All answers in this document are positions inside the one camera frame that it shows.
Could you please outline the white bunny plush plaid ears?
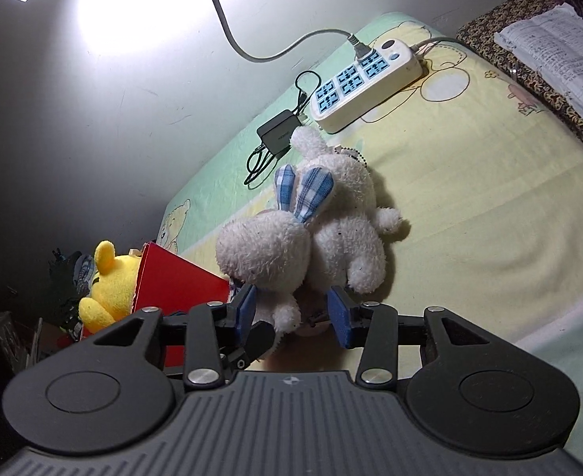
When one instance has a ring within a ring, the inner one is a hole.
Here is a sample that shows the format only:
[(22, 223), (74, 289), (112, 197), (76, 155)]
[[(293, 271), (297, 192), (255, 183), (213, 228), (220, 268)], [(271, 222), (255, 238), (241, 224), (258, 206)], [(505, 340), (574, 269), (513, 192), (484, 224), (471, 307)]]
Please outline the white bunny plush plaid ears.
[(326, 168), (298, 173), (293, 165), (283, 165), (274, 177), (275, 208), (230, 221), (217, 237), (219, 268), (257, 288), (255, 319), (270, 323), (278, 336), (301, 325), (293, 293), (310, 263), (309, 226), (328, 203), (335, 184)]

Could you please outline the yellow tiger plush toy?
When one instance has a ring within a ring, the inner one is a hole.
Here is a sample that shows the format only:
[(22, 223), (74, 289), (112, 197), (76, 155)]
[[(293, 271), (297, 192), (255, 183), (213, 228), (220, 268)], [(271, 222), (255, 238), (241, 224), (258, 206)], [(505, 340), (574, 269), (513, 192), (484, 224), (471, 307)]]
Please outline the yellow tiger plush toy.
[(118, 255), (112, 242), (101, 241), (94, 260), (96, 271), (89, 296), (82, 297), (79, 304), (79, 317), (89, 334), (98, 333), (131, 313), (142, 253), (130, 250)]

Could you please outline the white fluffy bunny plush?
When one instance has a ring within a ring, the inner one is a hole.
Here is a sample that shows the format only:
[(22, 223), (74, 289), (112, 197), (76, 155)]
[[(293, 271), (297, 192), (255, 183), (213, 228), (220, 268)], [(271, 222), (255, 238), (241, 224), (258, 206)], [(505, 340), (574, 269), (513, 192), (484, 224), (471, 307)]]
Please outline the white fluffy bunny plush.
[(366, 161), (355, 148), (331, 146), (320, 132), (307, 126), (293, 132), (290, 145), (302, 157), (301, 173), (323, 168), (334, 178), (331, 196), (309, 221), (308, 284), (323, 294), (332, 286), (371, 294), (386, 276), (382, 238), (399, 230), (399, 209), (378, 205)]

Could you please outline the red cardboard box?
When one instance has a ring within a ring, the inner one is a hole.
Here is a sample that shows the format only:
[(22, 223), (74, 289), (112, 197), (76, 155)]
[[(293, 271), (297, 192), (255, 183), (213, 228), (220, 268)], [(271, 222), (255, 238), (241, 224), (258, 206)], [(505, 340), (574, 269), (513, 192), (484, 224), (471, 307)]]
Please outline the red cardboard box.
[(227, 279), (155, 243), (145, 244), (140, 252), (142, 260), (130, 314), (156, 306), (168, 316), (187, 312), (201, 303), (228, 300), (230, 285)]

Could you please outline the black power adapter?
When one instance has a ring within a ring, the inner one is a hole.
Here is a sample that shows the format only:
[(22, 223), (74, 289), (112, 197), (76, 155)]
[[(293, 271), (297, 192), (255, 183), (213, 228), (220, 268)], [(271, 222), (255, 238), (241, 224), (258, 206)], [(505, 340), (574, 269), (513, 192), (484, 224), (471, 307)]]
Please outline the black power adapter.
[(290, 150), (290, 138), (300, 126), (299, 117), (289, 109), (284, 109), (258, 127), (256, 132), (265, 149), (280, 159)]

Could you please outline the bear print bed sheet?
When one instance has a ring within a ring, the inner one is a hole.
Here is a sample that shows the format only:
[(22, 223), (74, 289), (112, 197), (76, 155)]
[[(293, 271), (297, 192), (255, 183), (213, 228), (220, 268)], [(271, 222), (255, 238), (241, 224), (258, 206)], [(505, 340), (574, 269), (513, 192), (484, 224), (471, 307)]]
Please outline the bear print bed sheet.
[(463, 48), (329, 143), (358, 150), (381, 206), (400, 209), (376, 298), (403, 314), (444, 306), (555, 365), (581, 413), (583, 145), (543, 104)]

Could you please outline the white power strip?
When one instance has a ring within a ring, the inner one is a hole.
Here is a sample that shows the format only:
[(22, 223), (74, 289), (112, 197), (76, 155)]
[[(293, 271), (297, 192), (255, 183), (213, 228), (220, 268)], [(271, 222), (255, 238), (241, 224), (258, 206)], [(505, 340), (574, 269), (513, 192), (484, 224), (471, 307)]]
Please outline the white power strip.
[(413, 50), (389, 38), (320, 86), (310, 99), (314, 123), (337, 133), (423, 76)]

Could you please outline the floral cloth covered side table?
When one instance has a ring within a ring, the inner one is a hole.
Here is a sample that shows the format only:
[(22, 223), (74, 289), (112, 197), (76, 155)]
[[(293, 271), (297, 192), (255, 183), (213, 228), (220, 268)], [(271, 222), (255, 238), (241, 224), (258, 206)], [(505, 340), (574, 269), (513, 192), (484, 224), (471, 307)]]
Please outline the floral cloth covered side table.
[(571, 104), (568, 92), (553, 85), (555, 77), (547, 74), (542, 63), (527, 65), (518, 58), (517, 50), (507, 50), (495, 40), (518, 21), (529, 21), (559, 4), (562, 0), (506, 0), (462, 25), (457, 39), (536, 97), (583, 144), (583, 117)]

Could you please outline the handwritten paper notebook right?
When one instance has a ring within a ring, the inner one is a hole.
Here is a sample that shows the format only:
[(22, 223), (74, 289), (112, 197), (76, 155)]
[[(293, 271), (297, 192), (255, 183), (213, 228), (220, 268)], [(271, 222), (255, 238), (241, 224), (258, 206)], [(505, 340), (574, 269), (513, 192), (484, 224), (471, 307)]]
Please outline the handwritten paper notebook right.
[(495, 40), (530, 65), (540, 62), (564, 88), (583, 117), (583, 18), (572, 6), (559, 4), (529, 21), (518, 21)]

